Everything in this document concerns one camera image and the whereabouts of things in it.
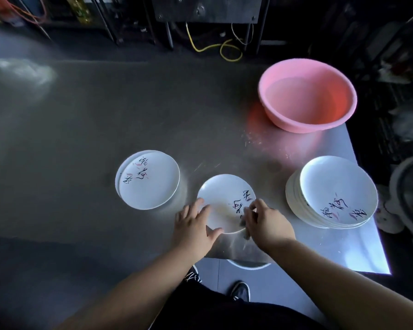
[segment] bottle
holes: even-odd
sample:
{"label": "bottle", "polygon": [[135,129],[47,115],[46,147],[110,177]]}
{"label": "bottle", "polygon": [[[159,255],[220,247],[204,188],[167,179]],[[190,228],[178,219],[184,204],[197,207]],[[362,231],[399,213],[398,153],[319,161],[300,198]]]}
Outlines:
{"label": "bottle", "polygon": [[92,15],[83,0],[66,0],[81,24],[90,24]]}

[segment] hand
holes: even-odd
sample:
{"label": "hand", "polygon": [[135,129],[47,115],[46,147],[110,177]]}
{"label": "hand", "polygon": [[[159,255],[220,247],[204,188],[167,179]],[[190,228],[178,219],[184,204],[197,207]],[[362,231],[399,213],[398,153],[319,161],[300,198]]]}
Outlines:
{"label": "hand", "polygon": [[198,212],[198,207],[203,203],[204,200],[199,198],[190,206],[185,205],[176,213],[174,221],[173,248],[188,253],[190,265],[201,260],[223,233],[222,228],[216,228],[207,234],[207,219],[211,208],[207,205]]}
{"label": "hand", "polygon": [[269,254],[276,247],[295,240],[291,223],[278,210],[268,207],[262,199],[254,200],[243,211],[246,228],[255,244],[265,253]]}

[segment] yellow cable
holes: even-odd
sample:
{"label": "yellow cable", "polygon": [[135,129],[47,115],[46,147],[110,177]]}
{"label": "yellow cable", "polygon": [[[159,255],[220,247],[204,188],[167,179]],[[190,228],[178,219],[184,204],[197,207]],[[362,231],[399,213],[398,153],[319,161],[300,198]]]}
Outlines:
{"label": "yellow cable", "polygon": [[[203,52],[203,51],[205,51],[205,50],[207,50],[207,49],[209,49],[209,48],[219,47],[219,46],[220,46],[220,50],[219,50],[220,56],[221,56],[222,58],[224,58],[226,61],[236,62],[236,61],[239,61],[240,59],[242,59],[243,52],[242,52],[237,46],[228,44],[230,41],[232,41],[232,39],[228,39],[228,40],[226,40],[225,42],[223,42],[222,44],[213,44],[213,45],[209,45],[209,46],[207,46],[207,47],[204,47],[204,48],[202,48],[202,49],[196,48],[196,46],[194,46],[193,39],[191,39],[190,31],[188,30],[188,23],[185,23],[185,26],[187,27],[187,34],[188,34],[188,38],[190,38],[191,46],[193,46],[193,49],[194,49],[196,52]],[[226,56],[224,56],[223,53],[222,53],[222,49],[223,49],[223,47],[225,47],[225,46],[226,46],[226,47],[232,47],[232,48],[238,49],[239,52],[240,52],[240,56],[239,56],[237,59],[228,59],[228,58],[227,58]]]}

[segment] person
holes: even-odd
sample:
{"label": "person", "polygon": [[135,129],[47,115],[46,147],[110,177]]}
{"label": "person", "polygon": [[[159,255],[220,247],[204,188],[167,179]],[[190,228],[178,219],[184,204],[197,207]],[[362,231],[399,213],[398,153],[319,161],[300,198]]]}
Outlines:
{"label": "person", "polygon": [[[99,302],[68,318],[57,330],[140,330],[150,326],[152,330],[323,329],[287,307],[250,302],[245,283],[237,283],[231,296],[199,283],[193,264],[223,232],[221,228],[207,231],[210,206],[198,212],[202,204],[199,198],[176,214],[168,252],[127,277]],[[412,301],[298,242],[291,223],[262,199],[244,209],[244,218],[258,247],[342,329],[413,330]]]}

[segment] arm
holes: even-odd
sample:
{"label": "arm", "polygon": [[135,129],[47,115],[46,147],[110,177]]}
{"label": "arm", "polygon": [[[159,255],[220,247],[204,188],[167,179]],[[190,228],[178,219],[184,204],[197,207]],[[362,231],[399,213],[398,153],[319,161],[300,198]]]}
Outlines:
{"label": "arm", "polygon": [[197,209],[203,199],[184,206],[176,214],[172,248],[139,273],[120,282],[105,298],[78,311],[57,330],[147,329],[190,267],[202,259],[223,232],[209,235],[206,223],[210,211]]}
{"label": "arm", "polygon": [[263,200],[245,209],[245,220],[259,248],[343,329],[413,330],[412,301],[296,241],[288,220]]}

